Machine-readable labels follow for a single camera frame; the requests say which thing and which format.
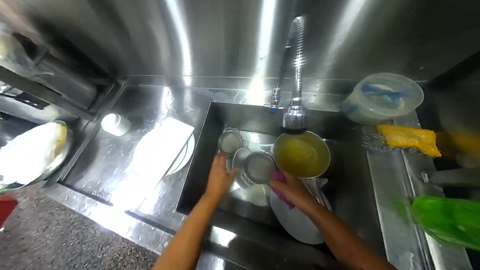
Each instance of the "stainless steel sink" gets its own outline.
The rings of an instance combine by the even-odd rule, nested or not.
[[[224,128],[239,129],[250,143],[272,144],[281,135],[282,115],[282,110],[272,113],[270,108],[262,106],[212,102],[177,211],[189,214],[203,194],[211,162],[217,152],[217,139]],[[332,153],[332,163],[322,177],[329,180],[323,191],[334,213],[383,254],[384,245],[367,155],[361,146],[361,127],[339,112],[319,110],[309,111],[307,126],[310,131],[327,140]],[[256,206],[234,196],[227,196],[222,201],[211,225],[273,249],[281,247],[330,253],[326,244],[307,245],[291,237],[269,206]]]

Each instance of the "stainless steel backsplash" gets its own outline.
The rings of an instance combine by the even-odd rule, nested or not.
[[[430,80],[480,48],[477,1],[0,0],[2,21],[124,75],[275,77],[306,14],[304,78]]]

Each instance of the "pink sponge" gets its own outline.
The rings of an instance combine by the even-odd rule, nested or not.
[[[280,182],[287,183],[287,179],[285,178],[282,172],[273,172],[273,179]],[[295,207],[291,202],[287,200],[287,197],[285,197],[283,192],[281,192],[280,190],[272,186],[270,186],[270,188],[272,189],[273,192],[275,192],[278,198],[288,206],[288,209],[292,210]]]

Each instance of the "faucet spout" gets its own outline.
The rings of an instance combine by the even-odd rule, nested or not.
[[[285,72],[291,63],[291,55],[293,47],[295,47],[295,54],[293,59],[294,87],[292,89],[292,99],[288,107],[284,110],[282,127],[286,133],[303,133],[306,128],[307,108],[302,105],[301,89],[302,89],[302,66],[305,62],[303,56],[303,40],[305,28],[305,17],[296,17],[290,27],[290,33],[285,45],[285,52],[283,54],[282,64],[280,66],[280,73],[276,80],[276,87],[270,98],[270,107],[278,108],[280,103],[280,90],[283,87],[283,78]]]

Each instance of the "white cup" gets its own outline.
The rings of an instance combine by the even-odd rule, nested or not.
[[[110,113],[102,119],[102,128],[115,136],[122,136],[130,129],[130,121],[119,114]]]

